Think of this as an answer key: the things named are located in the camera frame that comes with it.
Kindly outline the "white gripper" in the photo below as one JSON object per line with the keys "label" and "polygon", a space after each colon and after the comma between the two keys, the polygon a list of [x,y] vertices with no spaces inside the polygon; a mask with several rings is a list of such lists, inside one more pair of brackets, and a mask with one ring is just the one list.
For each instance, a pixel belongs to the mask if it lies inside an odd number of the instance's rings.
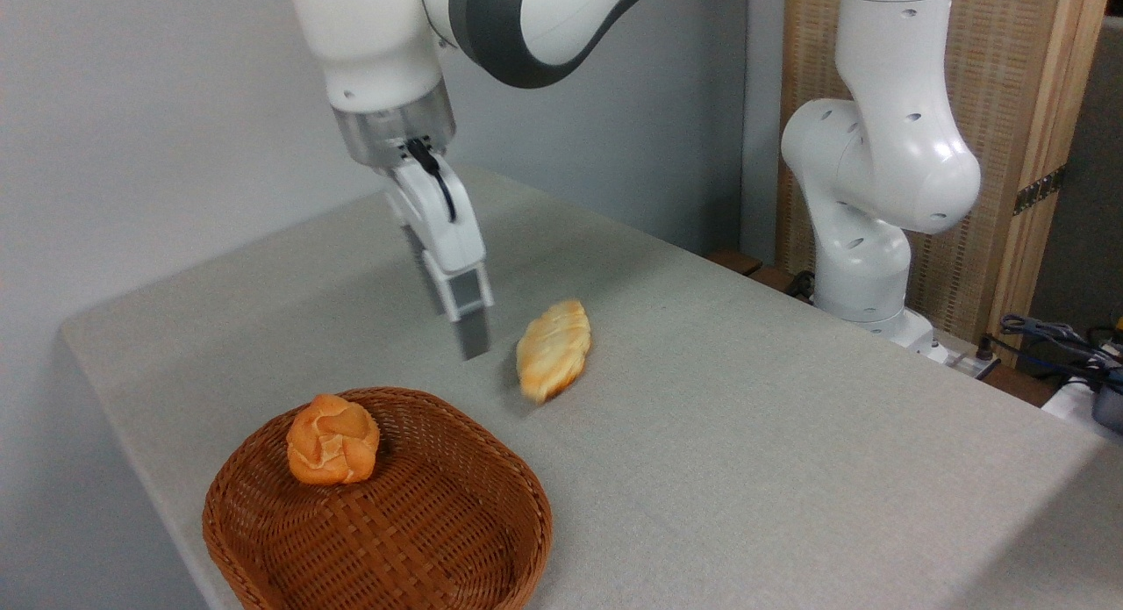
{"label": "white gripper", "polygon": [[446,309],[426,262],[426,251],[446,274],[466,270],[449,277],[446,290],[449,295],[447,312],[460,343],[462,357],[469,361],[490,350],[489,309],[494,304],[494,297],[489,271],[481,263],[486,251],[462,177],[440,154],[435,154],[433,160],[439,165],[440,177],[433,177],[412,158],[401,161],[401,165],[391,170],[390,177],[396,186],[389,189],[389,201],[398,219],[407,225],[402,226],[402,233],[426,294],[432,302],[433,313],[445,317]]}

